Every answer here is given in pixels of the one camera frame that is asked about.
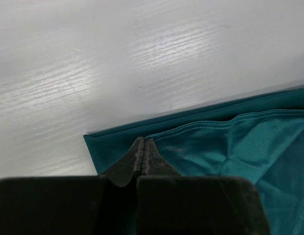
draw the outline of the garment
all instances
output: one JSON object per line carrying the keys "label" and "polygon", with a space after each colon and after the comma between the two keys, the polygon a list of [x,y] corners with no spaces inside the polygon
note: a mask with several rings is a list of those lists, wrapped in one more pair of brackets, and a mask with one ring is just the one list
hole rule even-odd
{"label": "garment", "polygon": [[304,234],[304,88],[231,101],[84,136],[98,173],[138,136],[182,175],[231,175],[258,188],[273,235]]}

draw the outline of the green cloth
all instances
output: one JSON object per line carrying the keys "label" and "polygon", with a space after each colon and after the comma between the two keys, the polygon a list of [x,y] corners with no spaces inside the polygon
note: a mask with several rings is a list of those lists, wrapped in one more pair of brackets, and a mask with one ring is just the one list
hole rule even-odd
{"label": "green cloth", "polygon": [[84,136],[103,172],[138,136],[181,174],[232,175],[258,188],[273,235],[304,235],[304,88],[231,101]]}

